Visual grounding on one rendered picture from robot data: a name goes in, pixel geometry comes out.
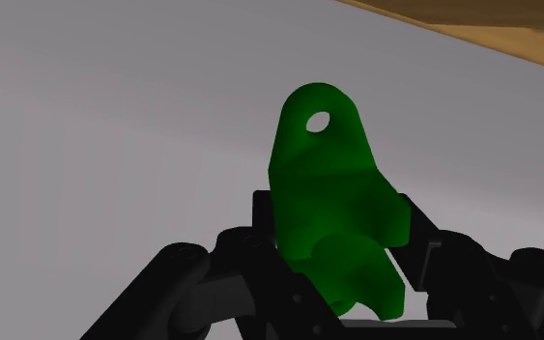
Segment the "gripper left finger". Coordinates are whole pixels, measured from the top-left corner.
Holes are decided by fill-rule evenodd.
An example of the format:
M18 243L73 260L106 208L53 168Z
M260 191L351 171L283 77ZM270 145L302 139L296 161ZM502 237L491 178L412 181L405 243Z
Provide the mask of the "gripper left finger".
M242 340L340 340L345 327L275 247L272 200L252 196L252 223L215 248L177 242L150 261L79 340L207 340L234 320Z

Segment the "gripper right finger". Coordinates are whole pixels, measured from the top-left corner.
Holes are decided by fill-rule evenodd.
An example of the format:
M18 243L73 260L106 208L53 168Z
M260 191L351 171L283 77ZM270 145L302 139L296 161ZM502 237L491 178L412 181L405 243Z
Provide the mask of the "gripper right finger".
M429 319L455 325L447 340L544 340L544 249L503 259L409 206L409 242L389 252L412 288L427 293Z

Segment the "green tool with hole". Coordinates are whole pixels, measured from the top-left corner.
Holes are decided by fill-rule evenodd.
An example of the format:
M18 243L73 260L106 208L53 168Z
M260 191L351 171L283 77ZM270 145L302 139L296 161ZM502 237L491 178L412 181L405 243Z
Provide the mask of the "green tool with hole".
M333 312L357 303L401 317L405 284L387 256L408 244L411 208L377 168L354 102L327 83L282 106L269 183L277 249Z

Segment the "brown wooden furniture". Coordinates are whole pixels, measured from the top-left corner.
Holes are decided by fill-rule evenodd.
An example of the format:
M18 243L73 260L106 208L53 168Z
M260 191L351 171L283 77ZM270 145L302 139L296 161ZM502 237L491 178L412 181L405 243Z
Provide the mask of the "brown wooden furniture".
M544 0L336 0L544 66Z

